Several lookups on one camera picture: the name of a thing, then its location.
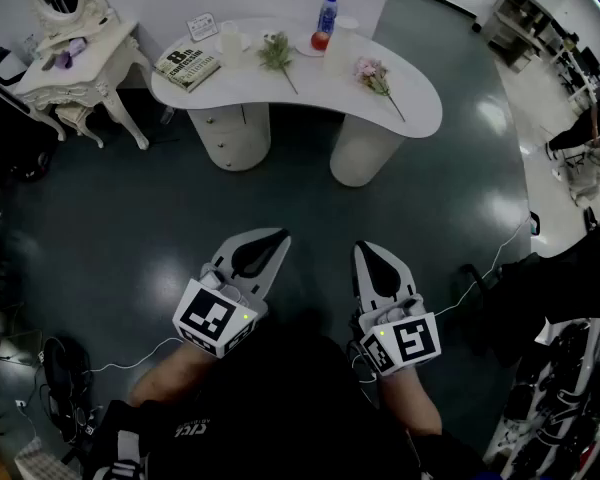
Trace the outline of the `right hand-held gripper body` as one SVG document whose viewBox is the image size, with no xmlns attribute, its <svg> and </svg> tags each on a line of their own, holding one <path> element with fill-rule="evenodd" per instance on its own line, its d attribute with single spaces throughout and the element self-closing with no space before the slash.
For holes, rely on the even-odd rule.
<svg viewBox="0 0 600 480">
<path fill-rule="evenodd" d="M 414 295 L 358 318 L 359 341 L 372 371 L 382 377 L 413 367 L 441 354 L 435 315 Z"/>
</svg>

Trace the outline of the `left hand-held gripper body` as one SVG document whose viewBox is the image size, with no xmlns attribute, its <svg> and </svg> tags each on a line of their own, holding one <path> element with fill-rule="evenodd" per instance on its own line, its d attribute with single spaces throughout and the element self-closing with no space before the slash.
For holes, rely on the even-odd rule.
<svg viewBox="0 0 600 480">
<path fill-rule="evenodd" d="M 232 277 L 207 263 L 191 279 L 173 316 L 179 336 L 220 359 L 249 336 L 267 315 L 269 284 L 261 278 Z"/>
</svg>

